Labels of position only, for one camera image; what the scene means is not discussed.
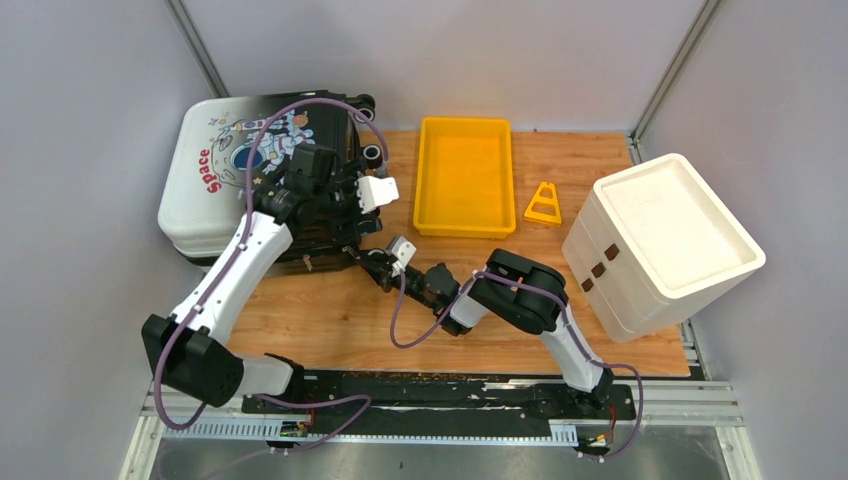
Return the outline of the yellow plastic tray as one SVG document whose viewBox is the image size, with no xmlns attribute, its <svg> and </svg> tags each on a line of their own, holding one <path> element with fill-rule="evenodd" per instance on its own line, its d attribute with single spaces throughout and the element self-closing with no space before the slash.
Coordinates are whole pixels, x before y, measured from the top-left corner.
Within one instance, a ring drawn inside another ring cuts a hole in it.
<svg viewBox="0 0 848 480">
<path fill-rule="evenodd" d="M 515 232 L 507 120 L 422 119 L 412 221 L 425 236 L 505 239 Z"/>
</svg>

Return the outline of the white drawer cabinet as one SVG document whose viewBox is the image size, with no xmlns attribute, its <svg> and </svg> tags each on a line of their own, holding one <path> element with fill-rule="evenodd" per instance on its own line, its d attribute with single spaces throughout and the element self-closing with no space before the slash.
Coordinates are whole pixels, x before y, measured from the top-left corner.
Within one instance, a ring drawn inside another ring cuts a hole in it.
<svg viewBox="0 0 848 480">
<path fill-rule="evenodd" d="M 678 153 L 597 180 L 562 251 L 617 343 L 690 319 L 766 263 L 763 249 Z"/>
</svg>

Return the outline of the black white space suitcase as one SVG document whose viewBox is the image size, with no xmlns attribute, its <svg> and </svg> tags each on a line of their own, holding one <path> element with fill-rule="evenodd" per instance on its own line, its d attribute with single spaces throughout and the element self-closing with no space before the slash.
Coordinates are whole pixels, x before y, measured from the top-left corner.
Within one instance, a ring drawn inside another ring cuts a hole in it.
<svg viewBox="0 0 848 480">
<path fill-rule="evenodd" d="M 158 224 L 188 262 L 207 271 L 236 233 L 245 211 L 245 171 L 252 179 L 288 164 L 301 143 L 333 148 L 336 171 L 361 160 L 382 165 L 382 149 L 363 145 L 358 125 L 374 120 L 369 94 L 328 90 L 205 100 L 190 107 L 179 132 Z"/>
</svg>

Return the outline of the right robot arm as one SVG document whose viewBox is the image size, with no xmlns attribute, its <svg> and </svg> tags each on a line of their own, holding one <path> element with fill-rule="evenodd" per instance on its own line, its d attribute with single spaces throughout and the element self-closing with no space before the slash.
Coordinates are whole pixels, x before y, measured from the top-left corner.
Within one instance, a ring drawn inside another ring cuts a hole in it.
<svg viewBox="0 0 848 480">
<path fill-rule="evenodd" d="M 460 283 L 443 262 L 425 271 L 411 266 L 414 247 L 405 240 L 384 249 L 349 247 L 346 251 L 383 291 L 397 290 L 401 299 L 410 298 L 435 316 L 423 334 L 402 343 L 396 335 L 399 314 L 394 312 L 389 338 L 396 348 L 413 348 L 438 328 L 452 336 L 466 335 L 484 317 L 494 315 L 542 341 L 571 390 L 577 413 L 592 418 L 609 407 L 612 369 L 592 352 L 578 331 L 565 278 L 553 268 L 495 249 L 482 269 Z"/>
</svg>

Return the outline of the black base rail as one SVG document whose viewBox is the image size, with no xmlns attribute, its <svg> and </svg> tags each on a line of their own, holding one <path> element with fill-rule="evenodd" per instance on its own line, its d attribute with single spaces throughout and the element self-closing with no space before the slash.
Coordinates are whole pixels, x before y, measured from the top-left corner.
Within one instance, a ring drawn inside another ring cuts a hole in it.
<svg viewBox="0 0 848 480">
<path fill-rule="evenodd" d="M 631 389 L 610 386 L 603 406 L 568 387 L 558 375 L 309 370 L 298 401 L 352 397 L 353 402 L 311 414 L 313 432 L 328 433 L 362 406 L 347 434 L 460 437 L 542 437 L 552 420 L 629 421 Z"/>
</svg>

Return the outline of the yellow triangular bracket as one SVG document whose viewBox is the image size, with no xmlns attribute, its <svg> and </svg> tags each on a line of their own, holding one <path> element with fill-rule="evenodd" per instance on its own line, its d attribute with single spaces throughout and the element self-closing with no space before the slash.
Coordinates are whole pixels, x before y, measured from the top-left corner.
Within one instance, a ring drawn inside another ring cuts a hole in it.
<svg viewBox="0 0 848 480">
<path fill-rule="evenodd" d="M 556 186 L 551 182 L 541 182 L 525 208 L 522 219 L 527 222 L 546 226 L 562 225 L 562 214 Z"/>
</svg>

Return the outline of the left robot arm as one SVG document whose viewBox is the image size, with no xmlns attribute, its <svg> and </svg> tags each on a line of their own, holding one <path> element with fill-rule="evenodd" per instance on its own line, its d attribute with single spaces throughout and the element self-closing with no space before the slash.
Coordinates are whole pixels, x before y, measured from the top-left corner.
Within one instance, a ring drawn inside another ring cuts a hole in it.
<svg viewBox="0 0 848 480">
<path fill-rule="evenodd" d="M 269 354 L 239 356 L 227 343 L 261 279 L 304 231 L 319 220 L 358 223 L 398 199 L 387 168 L 368 175 L 366 166 L 363 159 L 343 163 L 334 150 L 306 144 L 252 178 L 247 211 L 214 265 L 168 316 L 151 315 L 142 327 L 159 409 L 164 386 L 213 407 L 254 394 L 266 394 L 283 413 L 304 405 L 299 365 Z"/>
</svg>

